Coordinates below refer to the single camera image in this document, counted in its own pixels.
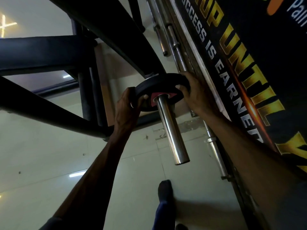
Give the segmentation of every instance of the person's left arm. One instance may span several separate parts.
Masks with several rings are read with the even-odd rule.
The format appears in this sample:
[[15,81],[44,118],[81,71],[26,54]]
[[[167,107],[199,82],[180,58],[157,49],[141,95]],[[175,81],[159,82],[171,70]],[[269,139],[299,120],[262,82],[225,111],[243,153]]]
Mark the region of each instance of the person's left arm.
[[60,225],[82,229],[103,228],[119,159],[136,126],[140,106],[148,98],[147,95],[141,97],[133,108],[131,91],[132,88],[127,88],[117,102],[114,132],[105,148],[53,215],[55,220],[61,222]]

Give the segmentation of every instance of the person's right arm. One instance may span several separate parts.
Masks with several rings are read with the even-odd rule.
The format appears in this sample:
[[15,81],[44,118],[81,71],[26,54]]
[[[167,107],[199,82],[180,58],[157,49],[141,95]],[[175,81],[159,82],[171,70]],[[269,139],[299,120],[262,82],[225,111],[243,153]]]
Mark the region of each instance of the person's right arm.
[[282,161],[269,156],[275,152],[226,119],[207,98],[198,79],[188,72],[182,74],[189,80],[191,91],[182,85],[176,88],[217,135],[266,219],[274,225],[280,201],[300,179]]

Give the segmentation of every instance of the person's left hand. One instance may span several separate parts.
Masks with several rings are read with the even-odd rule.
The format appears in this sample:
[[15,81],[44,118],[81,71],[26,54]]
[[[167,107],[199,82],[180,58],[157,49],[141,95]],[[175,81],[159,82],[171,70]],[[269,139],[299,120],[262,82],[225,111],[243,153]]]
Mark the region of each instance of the person's left hand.
[[135,128],[140,115],[141,106],[148,95],[141,96],[134,100],[134,87],[128,87],[117,101],[115,111],[115,124],[113,135],[117,137],[129,137],[133,128]]

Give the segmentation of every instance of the black weight plate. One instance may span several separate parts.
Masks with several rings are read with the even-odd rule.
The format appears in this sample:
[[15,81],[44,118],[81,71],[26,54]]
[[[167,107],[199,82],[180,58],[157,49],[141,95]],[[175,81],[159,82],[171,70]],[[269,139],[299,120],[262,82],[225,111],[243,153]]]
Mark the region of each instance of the black weight plate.
[[135,88],[136,98],[145,94],[149,96],[149,98],[143,103],[141,111],[148,112],[158,110],[157,106],[151,106],[151,94],[154,92],[176,93],[177,95],[169,99],[169,104],[175,104],[180,101],[183,98],[183,94],[175,87],[175,85],[184,85],[188,90],[190,90],[190,84],[187,78],[177,73],[156,75],[140,83]]

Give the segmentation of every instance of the dark shirt sleeve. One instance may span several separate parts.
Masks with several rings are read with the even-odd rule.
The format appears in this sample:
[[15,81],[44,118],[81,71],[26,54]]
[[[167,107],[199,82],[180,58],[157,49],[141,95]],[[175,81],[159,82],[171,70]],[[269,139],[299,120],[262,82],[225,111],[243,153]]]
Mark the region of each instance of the dark shirt sleeve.
[[281,202],[277,230],[307,230],[307,182],[297,184]]
[[61,218],[50,218],[39,230],[62,230],[64,229],[64,222]]

